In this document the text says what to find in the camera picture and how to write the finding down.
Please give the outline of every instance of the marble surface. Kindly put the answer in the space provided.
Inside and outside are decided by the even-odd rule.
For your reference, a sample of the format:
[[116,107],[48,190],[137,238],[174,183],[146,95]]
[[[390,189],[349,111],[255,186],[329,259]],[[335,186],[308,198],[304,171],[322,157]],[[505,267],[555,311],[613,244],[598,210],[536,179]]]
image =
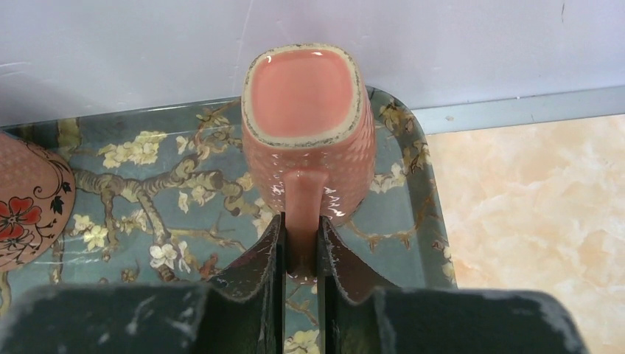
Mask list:
[[625,353],[625,115],[427,140],[458,287],[548,292]]

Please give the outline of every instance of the textured mug surface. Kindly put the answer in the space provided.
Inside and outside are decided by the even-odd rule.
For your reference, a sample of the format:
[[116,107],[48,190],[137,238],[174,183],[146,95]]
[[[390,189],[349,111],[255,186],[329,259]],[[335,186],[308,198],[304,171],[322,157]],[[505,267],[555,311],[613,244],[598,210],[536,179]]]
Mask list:
[[375,126],[359,69],[336,46],[272,49],[251,64],[241,103],[254,185],[286,212],[289,273],[313,277],[319,215],[347,221],[374,175]]
[[59,155],[0,132],[0,271],[34,260],[57,240],[75,193]]

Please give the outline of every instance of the serving tray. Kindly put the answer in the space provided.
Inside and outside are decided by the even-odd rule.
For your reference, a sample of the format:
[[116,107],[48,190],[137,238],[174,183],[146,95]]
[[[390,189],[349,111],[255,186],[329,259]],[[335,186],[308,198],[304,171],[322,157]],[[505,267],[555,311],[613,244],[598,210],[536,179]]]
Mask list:
[[[368,91],[377,117],[376,175],[339,232],[397,285],[453,288],[423,131],[397,98]],[[240,124],[235,98],[5,128],[67,159],[78,191],[53,247],[0,274],[0,314],[36,285],[201,281],[225,268],[273,216],[247,173]],[[286,353],[316,347],[315,292],[287,285]]]

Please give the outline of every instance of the pink glaze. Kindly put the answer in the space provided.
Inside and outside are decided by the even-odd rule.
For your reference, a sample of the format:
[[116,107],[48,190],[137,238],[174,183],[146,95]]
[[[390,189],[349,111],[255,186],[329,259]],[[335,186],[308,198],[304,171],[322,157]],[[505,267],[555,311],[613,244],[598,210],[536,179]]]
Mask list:
[[294,138],[317,135],[341,124],[354,87],[349,68],[338,54],[300,49],[262,59],[251,90],[259,129],[268,136]]
[[303,282],[316,273],[319,215],[336,226],[346,222],[368,193],[375,166],[366,88],[353,60],[328,48],[288,46],[261,55],[241,102],[254,186],[267,205],[285,212],[287,271]]

